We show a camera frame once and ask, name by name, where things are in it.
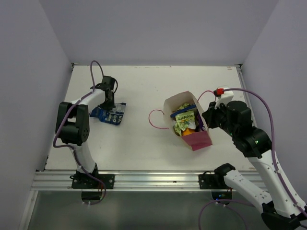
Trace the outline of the cream pink paper cake bag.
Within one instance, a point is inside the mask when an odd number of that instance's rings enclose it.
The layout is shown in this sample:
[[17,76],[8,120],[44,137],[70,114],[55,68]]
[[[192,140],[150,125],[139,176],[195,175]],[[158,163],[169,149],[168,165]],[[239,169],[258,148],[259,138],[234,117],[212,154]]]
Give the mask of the cream pink paper cake bag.
[[210,136],[210,133],[208,131],[207,124],[202,117],[202,121],[207,129],[207,131],[203,132],[198,132],[197,127],[195,129],[195,133],[188,135],[188,136],[178,136],[174,132],[173,126],[177,123],[175,117],[171,118],[170,115],[173,112],[176,112],[178,108],[184,104],[184,103],[189,103],[189,104],[195,104],[196,108],[192,109],[191,111],[194,112],[194,115],[196,116],[196,112],[199,111],[199,113],[202,116],[202,113],[204,112],[204,109],[202,108],[201,104],[199,103],[199,99],[197,99],[191,92],[185,91],[178,93],[174,96],[171,96],[170,98],[166,99],[164,102],[164,107],[160,112],[163,114],[163,120],[164,120],[164,126],[157,126],[152,122],[151,115],[153,112],[156,110],[152,110],[149,115],[148,115],[148,121],[149,124],[157,129],[164,129],[164,130],[169,130],[174,136],[177,137],[180,141],[182,141],[189,149],[192,151],[197,151],[203,148],[206,148],[208,146],[211,146],[212,139]]

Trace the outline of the green Himalaya candy packet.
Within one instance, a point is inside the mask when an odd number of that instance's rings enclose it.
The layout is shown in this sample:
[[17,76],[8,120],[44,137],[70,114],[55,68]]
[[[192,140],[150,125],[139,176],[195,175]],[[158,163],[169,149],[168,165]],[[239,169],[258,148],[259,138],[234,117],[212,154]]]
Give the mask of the green Himalaya candy packet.
[[187,128],[196,129],[195,115],[193,111],[187,111],[175,116],[178,127],[185,131]]

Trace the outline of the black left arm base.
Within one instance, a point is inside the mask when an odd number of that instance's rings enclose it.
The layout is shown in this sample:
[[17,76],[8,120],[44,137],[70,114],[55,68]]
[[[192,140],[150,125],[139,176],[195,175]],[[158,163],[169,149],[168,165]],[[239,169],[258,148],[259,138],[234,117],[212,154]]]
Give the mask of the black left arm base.
[[[114,182],[115,182],[115,175],[114,174],[98,174],[96,176],[100,181],[104,183],[105,189],[113,189]],[[73,189],[98,189],[102,188],[102,185],[97,181],[84,173],[76,173],[70,176],[72,179],[71,187]]]

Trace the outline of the orange mango gummy bag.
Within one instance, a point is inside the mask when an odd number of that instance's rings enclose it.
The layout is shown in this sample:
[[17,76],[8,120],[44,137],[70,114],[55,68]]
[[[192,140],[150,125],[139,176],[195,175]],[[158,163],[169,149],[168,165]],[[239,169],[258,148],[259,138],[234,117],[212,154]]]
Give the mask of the orange mango gummy bag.
[[182,136],[188,136],[195,132],[196,132],[195,129],[187,128],[185,131],[182,132]]

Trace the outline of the large blue chips bag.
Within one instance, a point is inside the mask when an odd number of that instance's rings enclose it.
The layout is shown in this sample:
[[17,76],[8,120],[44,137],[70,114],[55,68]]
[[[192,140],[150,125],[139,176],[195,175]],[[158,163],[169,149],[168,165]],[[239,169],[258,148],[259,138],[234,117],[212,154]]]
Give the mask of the large blue chips bag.
[[100,122],[120,125],[126,109],[126,103],[116,103],[115,107],[107,111],[105,109],[96,107],[91,113],[90,117],[97,118]]

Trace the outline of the purple Fox's candy bag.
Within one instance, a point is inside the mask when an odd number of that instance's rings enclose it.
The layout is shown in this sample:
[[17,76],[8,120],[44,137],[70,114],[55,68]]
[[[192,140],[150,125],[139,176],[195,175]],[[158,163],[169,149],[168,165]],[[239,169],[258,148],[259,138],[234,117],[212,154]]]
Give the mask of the purple Fox's candy bag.
[[199,111],[196,112],[196,116],[195,116],[195,122],[197,123],[197,131],[198,132],[203,132],[203,131],[207,131],[203,121],[202,121],[202,116],[199,113]]

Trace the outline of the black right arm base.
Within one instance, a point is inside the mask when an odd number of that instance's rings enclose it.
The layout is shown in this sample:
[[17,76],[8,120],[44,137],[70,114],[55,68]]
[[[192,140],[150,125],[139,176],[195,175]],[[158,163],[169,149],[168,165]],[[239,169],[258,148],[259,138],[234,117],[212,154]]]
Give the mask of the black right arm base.
[[224,183],[224,178],[219,174],[205,171],[198,175],[198,182],[200,189],[226,189],[227,186]]

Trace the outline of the small blue snack packet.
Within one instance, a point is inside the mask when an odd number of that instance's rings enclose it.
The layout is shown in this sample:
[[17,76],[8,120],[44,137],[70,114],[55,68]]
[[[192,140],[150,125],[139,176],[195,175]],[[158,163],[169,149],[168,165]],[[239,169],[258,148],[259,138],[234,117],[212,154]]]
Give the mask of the small blue snack packet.
[[183,109],[177,110],[176,112],[173,112],[173,113],[170,115],[170,117],[173,118],[173,117],[177,116],[178,114],[187,112],[187,111],[192,110],[192,109],[194,109],[194,108],[196,108],[196,105],[195,105],[195,104],[189,105],[189,106],[186,107],[186,108],[183,108]]

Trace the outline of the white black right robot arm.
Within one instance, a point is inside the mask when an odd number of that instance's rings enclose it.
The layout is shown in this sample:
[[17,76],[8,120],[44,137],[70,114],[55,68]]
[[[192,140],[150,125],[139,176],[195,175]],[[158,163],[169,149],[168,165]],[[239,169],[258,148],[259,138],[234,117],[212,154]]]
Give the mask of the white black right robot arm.
[[295,230],[307,217],[306,203],[298,196],[287,179],[280,181],[282,168],[275,168],[276,153],[268,134],[253,125],[251,110],[242,101],[228,104],[211,102],[202,113],[208,128],[219,127],[226,132],[235,147],[254,166],[266,190],[246,179],[229,163],[214,170],[214,184],[219,188],[230,187],[239,192],[261,214],[265,225],[271,230]]

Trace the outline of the green candy packet back side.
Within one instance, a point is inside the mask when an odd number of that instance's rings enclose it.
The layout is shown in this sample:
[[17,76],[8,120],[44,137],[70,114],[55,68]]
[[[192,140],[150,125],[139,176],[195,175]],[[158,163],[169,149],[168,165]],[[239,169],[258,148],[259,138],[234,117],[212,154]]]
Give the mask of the green candy packet back side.
[[186,108],[188,108],[188,107],[190,107],[191,106],[191,104],[189,104],[189,103],[184,103],[184,104],[182,104],[179,108],[178,108],[178,110],[183,110],[183,109],[186,109]]

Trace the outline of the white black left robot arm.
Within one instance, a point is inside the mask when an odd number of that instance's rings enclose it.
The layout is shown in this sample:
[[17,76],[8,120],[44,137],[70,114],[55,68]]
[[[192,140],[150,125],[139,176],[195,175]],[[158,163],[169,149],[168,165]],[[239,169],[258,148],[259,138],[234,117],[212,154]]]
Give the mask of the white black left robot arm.
[[71,150],[77,165],[77,172],[85,174],[83,183],[95,188],[100,182],[95,161],[90,153],[87,140],[90,134],[90,113],[98,107],[111,110],[114,107],[118,82],[111,76],[104,76],[102,82],[90,88],[79,99],[61,102],[58,107],[54,148],[67,147]]

